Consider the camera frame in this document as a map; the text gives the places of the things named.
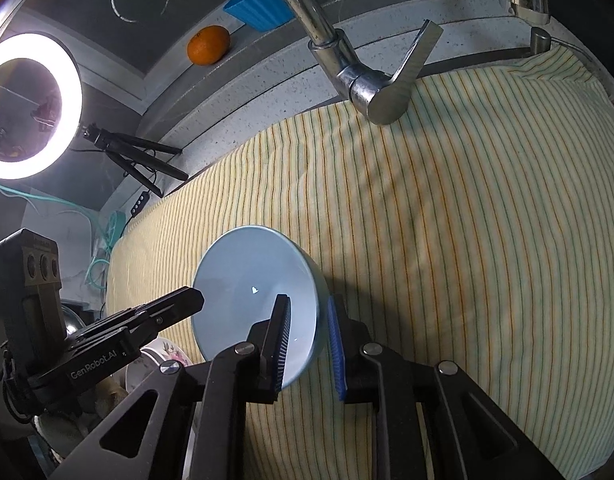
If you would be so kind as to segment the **gloved left hand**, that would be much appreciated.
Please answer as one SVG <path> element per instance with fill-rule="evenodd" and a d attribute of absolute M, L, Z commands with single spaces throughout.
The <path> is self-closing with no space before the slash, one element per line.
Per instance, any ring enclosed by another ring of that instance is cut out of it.
<path fill-rule="evenodd" d="M 128 393 L 114 377 L 107 377 L 93 388 L 93 395 L 95 413 L 105 418 L 127 398 Z"/>

